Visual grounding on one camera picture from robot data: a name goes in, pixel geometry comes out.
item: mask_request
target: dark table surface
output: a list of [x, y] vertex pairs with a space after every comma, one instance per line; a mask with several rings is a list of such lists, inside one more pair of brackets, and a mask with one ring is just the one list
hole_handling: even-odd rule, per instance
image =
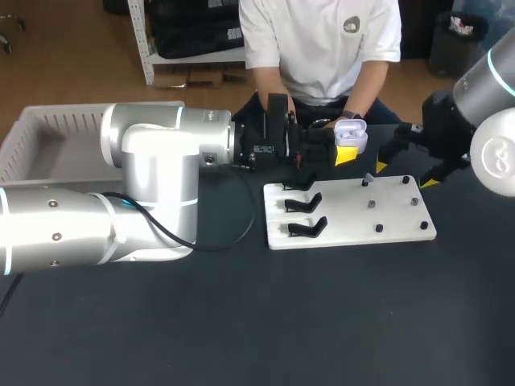
[[[370, 128], [359, 161], [321, 178], [373, 170], [392, 130]], [[412, 149], [385, 175], [434, 162]], [[422, 193], [436, 241], [273, 252], [262, 186], [280, 174], [249, 177], [257, 223], [226, 253], [27, 274], [0, 320], [0, 384], [515, 383], [515, 199], [459, 171]], [[199, 242], [248, 214], [237, 180], [203, 173]]]

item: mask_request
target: plastic crate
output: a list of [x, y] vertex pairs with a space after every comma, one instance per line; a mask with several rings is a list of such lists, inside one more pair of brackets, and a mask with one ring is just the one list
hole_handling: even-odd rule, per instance
[[[183, 102], [148, 102], [184, 106]], [[0, 185], [118, 190], [122, 171], [101, 153], [100, 128], [110, 104], [31, 106], [0, 148]]]

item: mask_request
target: black holder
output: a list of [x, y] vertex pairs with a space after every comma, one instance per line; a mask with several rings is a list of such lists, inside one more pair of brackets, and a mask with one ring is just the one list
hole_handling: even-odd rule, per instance
[[309, 203], [303, 203], [297, 201], [296, 199], [285, 199], [284, 206], [286, 207], [286, 212], [298, 212], [298, 213], [313, 213], [315, 209], [322, 202], [322, 194], [317, 193], [313, 196], [313, 199]]
[[328, 218], [322, 217], [314, 227], [308, 227], [301, 224], [288, 224], [288, 232], [290, 237], [309, 237], [316, 239], [328, 225]]
[[309, 191], [316, 181], [316, 173], [311, 173], [306, 181], [284, 181], [282, 186], [285, 191]]

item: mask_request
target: white shelf frame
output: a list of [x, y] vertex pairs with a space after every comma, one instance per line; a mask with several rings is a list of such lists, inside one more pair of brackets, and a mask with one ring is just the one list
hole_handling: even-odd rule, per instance
[[243, 47], [188, 58], [164, 59], [154, 51], [146, 37], [144, 0], [127, 0], [127, 2], [129, 3], [130, 18], [132, 19], [146, 84], [154, 84], [154, 65], [156, 64], [232, 63], [245, 61], [245, 49]]

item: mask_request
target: trash bag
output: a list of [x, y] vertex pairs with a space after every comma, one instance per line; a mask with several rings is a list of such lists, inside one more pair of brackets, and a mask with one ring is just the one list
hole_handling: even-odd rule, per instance
[[165, 59], [204, 55], [244, 46], [238, 21], [160, 28], [156, 31], [154, 41], [159, 55]]
[[[451, 29], [451, 17], [461, 18], [465, 26], [474, 27], [470, 35]], [[479, 59], [479, 46], [488, 33], [485, 18], [464, 12], [444, 12], [436, 19], [435, 36], [429, 59], [429, 69], [437, 76], [460, 78]]]
[[151, 32], [165, 27], [238, 20], [238, 0], [153, 0], [149, 5]]

